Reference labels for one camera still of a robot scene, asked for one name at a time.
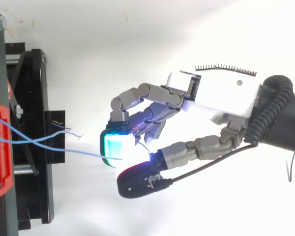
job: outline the screw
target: screw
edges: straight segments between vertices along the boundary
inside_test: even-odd
[[[3,16],[0,16],[0,31],[6,29],[6,19]]]
[[[15,106],[15,115],[17,119],[20,119],[21,116],[23,114],[23,109],[21,108],[21,106],[18,104]]]
[[[44,63],[44,64],[46,64],[47,63],[47,55],[46,54],[44,54],[43,56],[42,56],[42,62]]]

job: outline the white background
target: white background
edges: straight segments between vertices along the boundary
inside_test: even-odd
[[[291,78],[295,91],[295,1],[0,0],[6,42],[48,55],[50,110],[85,136],[66,147],[99,153],[110,101],[173,70],[228,63]],[[179,113],[155,147],[218,134],[201,114]],[[66,154],[53,166],[55,219],[32,221],[22,236],[295,236],[292,153],[259,145],[170,188],[139,199],[119,196],[114,169]],[[168,171],[177,176],[204,162]]]

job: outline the red clamp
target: red clamp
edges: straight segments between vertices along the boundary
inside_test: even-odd
[[[8,107],[0,105],[0,119],[10,123]],[[2,123],[0,123],[0,137],[11,140],[9,128]],[[13,185],[11,152],[11,144],[0,142],[0,196],[5,194]]]

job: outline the black cylindrical mount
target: black cylindrical mount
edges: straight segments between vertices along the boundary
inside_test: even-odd
[[[276,96],[277,91],[261,86],[255,115],[259,114]],[[263,134],[261,142],[279,148],[295,151],[295,96],[291,95],[287,106]]]

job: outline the robotic hand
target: robotic hand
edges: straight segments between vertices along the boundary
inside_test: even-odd
[[[106,137],[133,134],[135,144],[158,139],[166,123],[180,110],[202,109],[215,124],[226,124],[220,137],[178,142],[149,155],[149,161],[134,165],[117,178],[125,198],[141,197],[169,187],[174,182],[204,170],[258,142],[295,151],[295,94],[291,80],[282,75],[260,85],[256,73],[227,65],[196,66],[195,71],[172,72],[166,86],[141,84],[111,102],[111,118],[100,137],[101,154],[107,156]],[[129,116],[127,110],[153,101],[143,112]],[[238,148],[243,141],[250,145]],[[174,179],[163,179],[160,171],[186,165],[188,161],[210,163]]]

